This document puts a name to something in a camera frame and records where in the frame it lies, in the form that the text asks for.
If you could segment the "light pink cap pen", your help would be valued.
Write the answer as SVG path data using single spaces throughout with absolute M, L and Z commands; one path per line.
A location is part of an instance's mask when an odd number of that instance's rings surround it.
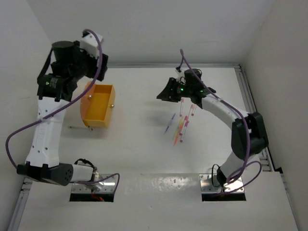
M 183 116 L 183 107 L 184 107 L 184 102 L 185 102 L 185 99 L 182 98 L 181 101 L 180 101 L 180 117 Z

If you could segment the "cylindrical beige drawer container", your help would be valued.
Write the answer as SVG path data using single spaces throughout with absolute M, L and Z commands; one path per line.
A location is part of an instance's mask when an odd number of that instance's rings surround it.
M 76 103 L 67 108 L 64 125 L 73 128 L 107 128 L 115 103 L 115 88 L 96 82 Z

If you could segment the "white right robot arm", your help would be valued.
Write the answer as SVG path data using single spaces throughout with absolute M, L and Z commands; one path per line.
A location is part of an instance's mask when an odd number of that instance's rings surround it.
M 157 99 L 178 103 L 183 98 L 189 98 L 230 128 L 232 152 L 216 173 L 217 182 L 223 186 L 236 181 L 253 163 L 251 159 L 267 148 L 269 140 L 260 113 L 249 113 L 232 106 L 219 97 L 213 88 L 207 87 L 201 76 L 201 70 L 192 69 L 184 71 L 178 78 L 169 78 Z

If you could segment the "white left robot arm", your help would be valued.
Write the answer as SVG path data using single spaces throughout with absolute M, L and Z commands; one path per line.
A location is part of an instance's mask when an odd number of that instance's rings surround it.
M 37 121 L 30 152 L 23 164 L 16 166 L 18 175 L 38 182 L 66 186 L 70 183 L 94 184 L 96 167 L 60 162 L 59 143 L 66 110 L 90 88 L 73 99 L 77 82 L 83 77 L 102 81 L 108 57 L 100 42 L 58 41 L 37 78 Z

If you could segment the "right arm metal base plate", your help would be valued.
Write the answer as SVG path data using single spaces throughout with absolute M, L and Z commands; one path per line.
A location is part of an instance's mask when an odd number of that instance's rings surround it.
M 217 181 L 216 174 L 214 174 L 213 177 L 214 178 L 212 179 L 210 173 L 199 175 L 202 194 L 245 193 L 242 178 L 239 178 L 237 181 L 231 184 L 225 183 L 222 187 Z

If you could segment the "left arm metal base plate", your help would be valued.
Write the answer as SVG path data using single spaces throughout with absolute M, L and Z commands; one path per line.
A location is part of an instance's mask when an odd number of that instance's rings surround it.
M 111 194 L 115 191 L 118 176 L 112 176 L 104 181 L 100 181 L 94 185 L 72 184 L 71 193 L 74 194 Z

